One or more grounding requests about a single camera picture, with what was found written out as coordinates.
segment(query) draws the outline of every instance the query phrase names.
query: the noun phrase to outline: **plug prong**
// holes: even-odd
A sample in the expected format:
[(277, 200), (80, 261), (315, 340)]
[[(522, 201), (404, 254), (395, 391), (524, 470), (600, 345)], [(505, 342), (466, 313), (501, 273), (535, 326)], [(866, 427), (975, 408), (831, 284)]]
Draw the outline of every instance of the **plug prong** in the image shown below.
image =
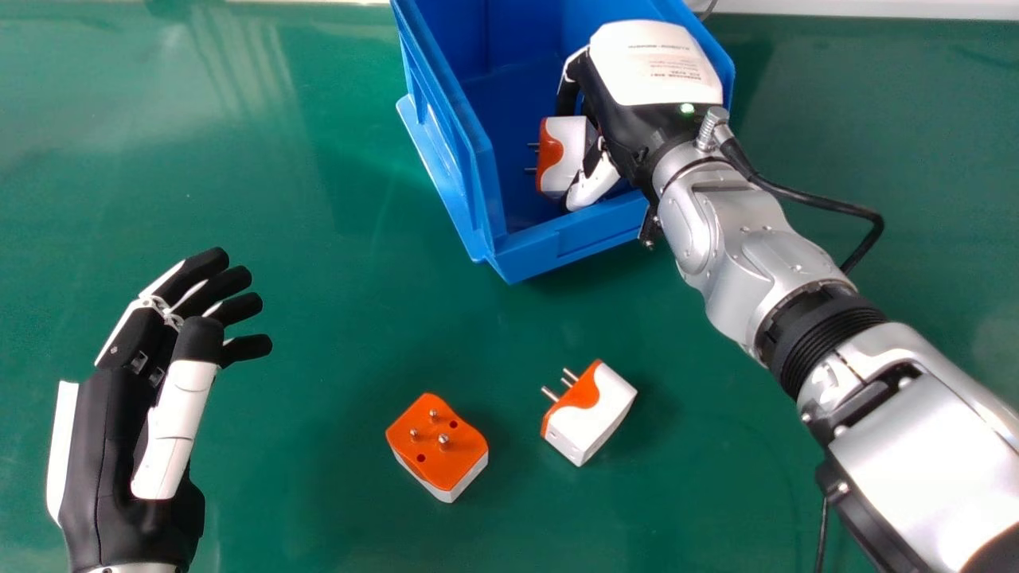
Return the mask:
[(555, 393), (553, 393), (552, 390), (548, 389), (548, 386), (541, 386), (541, 394), (547, 396), (548, 399), (551, 400), (552, 402), (558, 402), (559, 401), (559, 397), (555, 396)]

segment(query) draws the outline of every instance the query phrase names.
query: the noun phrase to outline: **robotic arm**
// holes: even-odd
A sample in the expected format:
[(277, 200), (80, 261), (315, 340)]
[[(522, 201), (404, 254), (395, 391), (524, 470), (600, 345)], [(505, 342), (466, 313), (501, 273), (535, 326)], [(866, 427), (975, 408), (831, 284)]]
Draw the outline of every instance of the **robotic arm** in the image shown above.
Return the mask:
[(72, 573), (182, 573), (205, 525), (192, 448), (220, 369), (272, 350), (224, 340), (262, 310), (247, 268), (222, 249), (180, 261), (139, 294), (78, 385), (61, 381), (46, 506)]
[[(571, 117), (579, 94), (583, 117)], [(825, 509), (879, 571), (1019, 570), (1019, 417), (846, 276), (880, 233), (879, 215), (761, 177), (720, 104), (685, 29), (605, 24), (564, 67), (537, 187), (568, 211), (610, 191), (609, 168), (644, 193), (641, 241), (664, 237), (711, 324), (796, 402), (824, 450)], [(790, 226), (776, 197), (874, 228), (840, 268)]]

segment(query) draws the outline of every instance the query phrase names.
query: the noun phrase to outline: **orange and white plug adapter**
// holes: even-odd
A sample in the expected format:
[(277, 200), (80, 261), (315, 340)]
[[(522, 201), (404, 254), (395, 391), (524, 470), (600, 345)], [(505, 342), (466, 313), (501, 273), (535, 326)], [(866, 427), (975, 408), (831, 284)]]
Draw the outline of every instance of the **orange and white plug adapter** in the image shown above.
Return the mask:
[(541, 392), (555, 404), (541, 420), (541, 436), (580, 467), (605, 444), (627, 416), (637, 389), (607, 364), (595, 360), (580, 377), (564, 368), (562, 397)]
[(488, 442), (434, 394), (423, 394), (385, 430), (396, 461), (451, 504), (488, 465)]

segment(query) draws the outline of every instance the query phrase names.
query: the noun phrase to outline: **green tabletop surface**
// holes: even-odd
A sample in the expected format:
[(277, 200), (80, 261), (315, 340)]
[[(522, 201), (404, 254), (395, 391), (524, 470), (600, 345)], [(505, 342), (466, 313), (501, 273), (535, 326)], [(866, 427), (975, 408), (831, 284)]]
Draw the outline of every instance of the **green tabletop surface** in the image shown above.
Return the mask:
[[(879, 209), (853, 273), (1019, 405), (1019, 28), (715, 15), (734, 127), (771, 178)], [(272, 356), (225, 371), (193, 458), (197, 572), (806, 572), (821, 452), (664, 249), (507, 287), (468, 259), (394, 104), (387, 7), (0, 5), (0, 572), (60, 571), (60, 378), (189, 254), (249, 266)], [(865, 223), (788, 209), (845, 257)], [(539, 393), (604, 359), (640, 394), (585, 467)], [(433, 392), (487, 437), (453, 505), (385, 427)], [(833, 524), (828, 571), (869, 571)]]

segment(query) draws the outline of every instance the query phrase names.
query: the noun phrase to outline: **adapter inside blue bin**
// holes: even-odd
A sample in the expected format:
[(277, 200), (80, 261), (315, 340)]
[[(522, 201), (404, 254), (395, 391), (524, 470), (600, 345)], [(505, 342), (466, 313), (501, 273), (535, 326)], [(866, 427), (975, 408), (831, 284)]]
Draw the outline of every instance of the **adapter inside blue bin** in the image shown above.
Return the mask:
[(517, 282), (634, 240), (646, 201), (632, 190), (564, 214), (535, 190), (540, 121), (565, 58), (608, 21), (687, 28), (721, 79), (732, 60), (682, 0), (392, 0), (408, 96), (397, 109), (476, 262)]

